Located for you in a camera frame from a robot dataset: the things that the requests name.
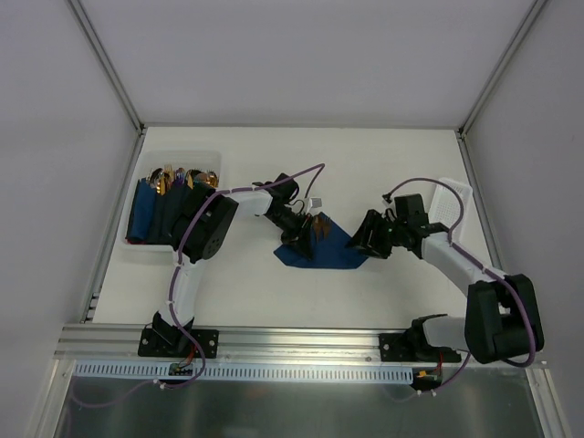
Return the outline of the wooden spoon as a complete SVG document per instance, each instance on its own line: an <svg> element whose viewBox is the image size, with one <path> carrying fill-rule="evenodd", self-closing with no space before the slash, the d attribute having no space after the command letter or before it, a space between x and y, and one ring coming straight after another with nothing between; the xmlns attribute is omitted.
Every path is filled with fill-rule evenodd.
<svg viewBox="0 0 584 438"><path fill-rule="evenodd" d="M320 215L314 215L312 217L311 227L312 227L312 230L314 232L315 239L318 242L319 238L321 236L321 232L322 232L322 223L321 223Z"/></svg>

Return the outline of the blue paper napkin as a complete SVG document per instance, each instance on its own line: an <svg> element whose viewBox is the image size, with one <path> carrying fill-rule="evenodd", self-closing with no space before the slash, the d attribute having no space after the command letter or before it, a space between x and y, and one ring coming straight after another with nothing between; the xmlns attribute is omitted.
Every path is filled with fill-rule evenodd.
<svg viewBox="0 0 584 438"><path fill-rule="evenodd" d="M307 260L287 245L281 245L274 251L274 256L285 266L300 269L353 270L363 265L367 257L356 249L346 248L350 236L331 218L332 229L328 238L317 242L312 230L312 247L314 257Z"/></svg>

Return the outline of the wooden fork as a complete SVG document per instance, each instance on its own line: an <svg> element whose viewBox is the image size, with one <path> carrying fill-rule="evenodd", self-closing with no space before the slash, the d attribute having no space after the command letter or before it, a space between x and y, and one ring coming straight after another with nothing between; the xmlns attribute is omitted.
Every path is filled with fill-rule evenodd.
<svg viewBox="0 0 584 438"><path fill-rule="evenodd" d="M329 236L329 233L332 229L332 222L330 220L330 218L324 214L319 214L320 218L321 218L321 223L322 223L322 232L321 232L321 236L319 239L327 239Z"/></svg>

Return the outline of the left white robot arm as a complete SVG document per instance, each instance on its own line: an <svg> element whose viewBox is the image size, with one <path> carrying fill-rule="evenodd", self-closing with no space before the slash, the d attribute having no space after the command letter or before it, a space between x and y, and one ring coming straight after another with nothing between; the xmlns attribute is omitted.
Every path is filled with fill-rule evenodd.
<svg viewBox="0 0 584 438"><path fill-rule="evenodd" d="M182 204L172 226L174 271L164 304L141 333L142 357L179 357L193 345L194 304L206 263L221 248L237 217L264 216L281 230L282 245L310 260L312 216L290 207L299 190L284 173L273 182L254 182L247 187L218 191L196 184Z"/></svg>

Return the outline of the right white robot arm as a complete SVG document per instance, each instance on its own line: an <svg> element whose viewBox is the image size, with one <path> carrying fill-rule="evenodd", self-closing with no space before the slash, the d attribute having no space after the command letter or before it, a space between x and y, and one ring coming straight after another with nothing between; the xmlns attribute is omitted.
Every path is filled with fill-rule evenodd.
<svg viewBox="0 0 584 438"><path fill-rule="evenodd" d="M369 210L347 246L386 259L400 247L439 270L465 296L461 318L416 318L394 346L418 361L465 351L482 364L503 361L527 367L545 346L533 282L485 266L452 240L447 227L429 220L419 194L399 196L385 213Z"/></svg>

